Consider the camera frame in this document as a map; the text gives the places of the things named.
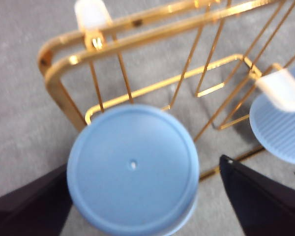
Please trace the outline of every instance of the gray floor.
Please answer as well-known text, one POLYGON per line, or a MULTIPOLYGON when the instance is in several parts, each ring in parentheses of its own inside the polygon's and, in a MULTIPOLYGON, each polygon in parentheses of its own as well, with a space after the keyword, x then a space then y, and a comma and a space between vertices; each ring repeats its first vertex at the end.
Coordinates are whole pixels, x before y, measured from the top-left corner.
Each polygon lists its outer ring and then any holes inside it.
MULTIPOLYGON (((169 2, 168 0, 104 0, 115 19, 169 2)), ((77 136, 71 123, 49 97, 44 88, 36 56, 50 38, 77 28, 74 0, 0 0, 0 196, 42 176, 67 161, 77 136)), ((291 1, 284 6, 287 9, 291 1)), ((264 8, 226 22, 212 60, 243 53, 273 12, 264 8)), ((254 58, 282 17, 279 14, 250 57, 254 58)), ((217 26, 204 29, 190 68, 205 63, 217 26)), ((191 47, 195 31, 170 40, 147 45, 124 54, 133 89, 180 74, 191 47)), ((265 69, 272 62, 284 64, 295 53, 295 10, 288 17, 257 66, 265 69)), ((220 83, 234 63, 207 73, 204 88, 220 83)), ((125 93, 116 57, 96 64, 99 84, 105 100, 125 93)), ((177 103, 170 111, 195 135, 208 117, 242 78, 243 66, 228 86, 203 98, 192 96, 198 77, 186 80, 177 103)), ((65 76, 65 85, 81 111, 97 103, 89 70, 80 68, 65 76)), ((137 98, 136 102, 162 107, 168 104, 174 87, 137 98)), ((250 101, 239 111, 248 112, 250 101)), ((221 118, 230 110, 222 113, 221 118)), ((221 154, 236 157, 258 142, 245 121, 224 131, 209 128, 196 143, 201 170, 218 163, 221 154)), ((295 189, 295 165, 285 163, 268 152, 245 161, 260 173, 295 189)), ((175 235, 242 235, 242 229, 227 199, 220 176, 199 185, 198 207, 187 225, 175 235)), ((92 228, 73 207, 62 235, 103 235, 92 228)))

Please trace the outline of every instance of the white rubber tip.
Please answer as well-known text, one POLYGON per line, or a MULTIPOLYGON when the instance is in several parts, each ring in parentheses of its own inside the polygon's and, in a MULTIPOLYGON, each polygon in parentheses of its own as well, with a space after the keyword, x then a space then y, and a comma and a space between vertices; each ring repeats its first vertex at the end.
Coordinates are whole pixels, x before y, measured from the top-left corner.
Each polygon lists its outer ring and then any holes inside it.
POLYGON ((94 30, 111 21, 102 0, 78 0, 74 10, 81 31, 94 30))
POLYGON ((256 81, 256 86, 276 108, 295 112, 295 78, 287 69, 261 77, 256 81))

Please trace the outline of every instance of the ribbed blue lid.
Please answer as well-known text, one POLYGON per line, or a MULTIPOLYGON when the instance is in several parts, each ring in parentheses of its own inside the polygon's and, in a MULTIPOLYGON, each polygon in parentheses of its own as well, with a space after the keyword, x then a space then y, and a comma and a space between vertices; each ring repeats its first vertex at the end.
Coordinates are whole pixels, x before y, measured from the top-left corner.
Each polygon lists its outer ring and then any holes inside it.
POLYGON ((97 117, 77 138, 67 167, 80 213, 119 236, 172 231, 192 208, 198 177, 197 151, 186 129, 144 105, 97 117))
MULTIPOLYGON (((295 67, 290 72, 295 77, 295 67)), ((261 94, 250 108, 250 125, 258 141, 269 152, 295 164, 295 112, 278 110, 261 94)))

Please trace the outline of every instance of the gold metal frame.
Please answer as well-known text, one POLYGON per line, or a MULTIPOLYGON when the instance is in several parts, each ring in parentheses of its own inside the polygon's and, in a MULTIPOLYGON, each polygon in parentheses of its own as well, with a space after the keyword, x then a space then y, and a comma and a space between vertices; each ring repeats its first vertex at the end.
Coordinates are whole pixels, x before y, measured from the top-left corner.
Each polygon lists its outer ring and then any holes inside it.
MULTIPOLYGON (((232 93, 225 99, 223 104, 217 109, 214 115, 209 119, 207 124, 199 131, 199 133, 194 138, 194 141, 197 141, 200 136, 204 133, 204 131, 213 123, 216 117, 220 114, 220 112, 229 104, 229 102, 240 92, 240 90, 247 84, 250 79, 258 79, 262 75, 267 74, 271 71, 272 68, 276 68, 278 65, 273 64, 270 66, 264 73, 262 73, 256 66, 261 55, 264 53, 267 46, 270 44, 274 36, 277 34, 278 30, 295 7, 295 0, 292 1, 291 6, 284 14, 281 21, 278 23, 277 27, 268 38, 265 45, 259 51, 258 55, 254 60, 250 60, 248 58, 252 49, 255 47, 258 40, 261 38, 265 30, 271 24, 273 19, 277 16, 277 14, 282 9, 282 6, 291 0, 251 0, 248 2, 244 2, 237 5, 232 5, 231 0, 226 1, 226 7, 211 11, 210 7, 212 4, 220 4, 220 0, 185 0, 178 1, 172 4, 157 7, 151 10, 143 11, 138 14, 130 15, 124 18, 117 19, 115 21, 108 22, 108 24, 104 27, 101 27, 97 30, 93 31, 75 31, 67 34, 60 35, 49 42, 47 42, 39 52, 38 55, 38 67, 45 78, 45 85, 48 93, 54 99, 54 101, 58 104, 60 109, 65 113, 71 123, 75 126, 78 131, 81 131, 87 124, 91 122, 91 117, 97 112, 104 112, 105 109, 115 106, 117 104, 129 101, 130 103, 134 102, 134 98, 147 94, 151 91, 163 88, 165 86, 177 83, 175 93, 170 101, 170 103, 163 107, 163 110, 171 109, 175 103, 177 98, 177 94, 179 92, 180 86, 184 79, 189 78, 194 75, 200 75, 200 79, 198 85, 195 89, 195 96, 202 97, 206 94, 214 92, 218 89, 223 88, 231 78, 234 77, 235 73, 239 69, 239 67, 244 63, 248 67, 247 75, 238 83, 232 93), (223 30, 223 26, 225 20, 237 16, 238 14, 242 14, 244 12, 258 9, 260 7, 264 7, 266 5, 270 5, 273 3, 278 3, 275 11, 272 13, 266 24, 263 26, 261 31, 258 33, 256 38, 253 40, 249 48, 246 50, 244 54, 234 54, 228 57, 219 59, 217 61, 211 62, 212 55, 215 51, 216 45, 218 44, 220 34, 223 30), (117 39, 117 33, 125 32, 128 30, 135 30, 137 28, 141 28, 148 24, 152 24, 169 17, 172 17, 177 14, 183 14, 189 11, 199 11, 199 9, 205 8, 206 11, 204 14, 198 14, 195 17, 190 17, 179 22, 169 23, 164 26, 157 27, 155 29, 146 30, 140 34, 134 34, 128 37, 124 37, 121 39, 117 39), (206 25, 215 24, 219 22, 218 30, 216 32, 215 38, 212 42, 212 46, 207 57, 206 63, 203 66, 200 66, 196 69, 192 69, 188 71, 188 66, 192 60, 194 51, 199 43, 202 30, 206 25), (161 82, 155 83, 153 85, 147 86, 145 88, 138 89, 136 91, 131 90, 131 86, 128 80, 128 76, 126 73, 126 68, 124 66, 122 52, 125 50, 133 49, 151 42, 155 42, 157 40, 165 39, 179 33, 198 29, 194 42, 192 44, 191 50, 189 52, 189 56, 184 65, 183 71, 180 75, 176 75, 174 77, 165 79, 161 82), (58 53, 58 51, 67 49, 73 45, 84 45, 85 50, 81 52, 77 52, 73 55, 64 57, 56 62, 53 62, 54 55, 58 53), (117 54, 118 61, 120 64, 121 72, 124 78, 125 87, 127 89, 127 94, 116 97, 114 99, 108 101, 102 101, 99 84, 97 81, 97 76, 94 68, 93 62, 99 60, 101 58, 111 56, 117 54), (235 68, 231 71, 228 77, 224 80, 224 82, 207 88, 205 90, 200 91, 202 83, 204 81, 205 75, 208 71, 230 63, 232 61, 237 60, 237 64, 235 68), (61 82, 62 75, 82 64, 89 64, 90 72, 93 78, 95 91, 98 97, 98 104, 89 108, 86 112, 85 118, 80 113, 79 109, 75 105, 74 101, 66 91, 65 87, 61 82)), ((295 56, 285 65, 289 66, 295 60, 295 56)), ((233 120, 229 123, 227 121, 234 115, 234 113, 239 109, 239 107, 243 104, 243 102, 252 94, 255 86, 253 85, 246 95, 239 101, 239 103, 233 108, 233 110, 227 115, 227 117, 223 120, 223 122, 219 125, 218 129, 224 129, 231 125, 234 125, 238 122, 241 122, 249 117, 249 115, 245 115, 239 119, 233 120)), ((210 170, 207 173, 204 173, 201 177, 205 179, 206 176, 210 176, 211 172, 216 170, 216 168, 210 170)))

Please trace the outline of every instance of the black object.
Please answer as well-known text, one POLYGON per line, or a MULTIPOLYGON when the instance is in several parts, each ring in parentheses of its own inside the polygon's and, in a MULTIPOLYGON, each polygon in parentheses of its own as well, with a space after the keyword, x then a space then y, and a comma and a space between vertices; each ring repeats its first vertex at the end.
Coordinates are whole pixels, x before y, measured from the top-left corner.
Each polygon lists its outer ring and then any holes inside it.
POLYGON ((0 197, 0 236, 58 236, 71 206, 63 165, 0 197))
POLYGON ((228 198, 247 236, 295 236, 295 190, 220 157, 228 198))

